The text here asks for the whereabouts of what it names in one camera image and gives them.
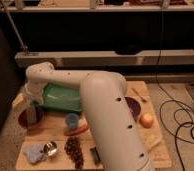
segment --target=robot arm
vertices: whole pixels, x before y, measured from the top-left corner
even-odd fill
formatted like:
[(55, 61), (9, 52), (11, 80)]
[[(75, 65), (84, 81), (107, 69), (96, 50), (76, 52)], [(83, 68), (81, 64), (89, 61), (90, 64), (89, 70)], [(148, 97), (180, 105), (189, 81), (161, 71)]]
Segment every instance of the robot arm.
[(47, 83), (78, 87), (83, 112), (105, 171), (154, 171), (124, 98), (126, 80), (106, 71), (56, 71), (50, 63), (30, 66), (25, 93), (42, 102)]

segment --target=concrete floor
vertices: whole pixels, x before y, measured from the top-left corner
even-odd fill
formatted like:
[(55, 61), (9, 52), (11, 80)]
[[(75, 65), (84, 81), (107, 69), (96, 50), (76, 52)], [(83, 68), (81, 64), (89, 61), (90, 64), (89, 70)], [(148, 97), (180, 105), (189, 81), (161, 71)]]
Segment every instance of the concrete floor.
[[(177, 100), (181, 100), (186, 104), (194, 107), (194, 102), (188, 92), (186, 91), (184, 84), (163, 84), (164, 88)], [(148, 84), (151, 100), (158, 115), (160, 105), (169, 100), (161, 89), (156, 84)], [(165, 122), (168, 128), (175, 132), (177, 124), (173, 120), (173, 112), (177, 109), (177, 105), (168, 104), (164, 108)], [(25, 136), (25, 130), (19, 127), (17, 123), (17, 116), (20, 113), (20, 109), (16, 109), (10, 112), (6, 123), (0, 134), (0, 171), (14, 171), (15, 163), (18, 157), (18, 153)], [(178, 115), (181, 122), (189, 121), (188, 117), (181, 112)], [(169, 169), (158, 169), (159, 171), (180, 171), (182, 170), (179, 163), (179, 158), (176, 154), (176, 148), (174, 145), (174, 137), (169, 135), (161, 126), (164, 139), (166, 140), (169, 154), (172, 159), (173, 166)], [(187, 137), (190, 139), (188, 130), (183, 129), (180, 132), (180, 137)], [(180, 152), (185, 164), (186, 171), (194, 171), (194, 145), (179, 142)]]

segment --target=wooden table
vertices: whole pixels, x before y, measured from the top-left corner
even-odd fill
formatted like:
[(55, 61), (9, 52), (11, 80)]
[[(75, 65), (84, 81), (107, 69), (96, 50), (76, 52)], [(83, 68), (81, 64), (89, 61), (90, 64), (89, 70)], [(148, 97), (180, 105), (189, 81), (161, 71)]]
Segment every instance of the wooden table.
[[(150, 129), (145, 129), (139, 123), (137, 123), (137, 128), (143, 143), (145, 144), (147, 138), (151, 135), (162, 137), (161, 129), (155, 115), (155, 111), (153, 109), (146, 84), (142, 81), (127, 82), (127, 84), (128, 89), (126, 96), (133, 97), (141, 104), (141, 114), (150, 113), (155, 117), (155, 122)], [(135, 88), (142, 97), (147, 99), (147, 102), (142, 102), (140, 97), (137, 96), (132, 88)], [(27, 131), (27, 135), (22, 144), (23, 148), (32, 144), (43, 144), (49, 141), (55, 141), (58, 145), (59, 153), (54, 158), (47, 159), (44, 162), (39, 162), (36, 165), (31, 165), (27, 162), (26, 156), (23, 154), (21, 148), (16, 163), (16, 170), (74, 170), (73, 162), (69, 159), (64, 151), (64, 145), (67, 139), (67, 137), (63, 134), (66, 129), (64, 116), (65, 114), (63, 113), (47, 113), (44, 120), (37, 128)], [(85, 117), (84, 115), (82, 115), (79, 124), (83, 124), (85, 122)], [(95, 144), (90, 131), (86, 131), (79, 137), (81, 139), (81, 147), (85, 161), (83, 169), (103, 170), (102, 165), (96, 166), (93, 162), (90, 148), (95, 147)], [(167, 151), (165, 141), (163, 139), (155, 148), (150, 151), (149, 155), (156, 168), (171, 167), (171, 160)]]

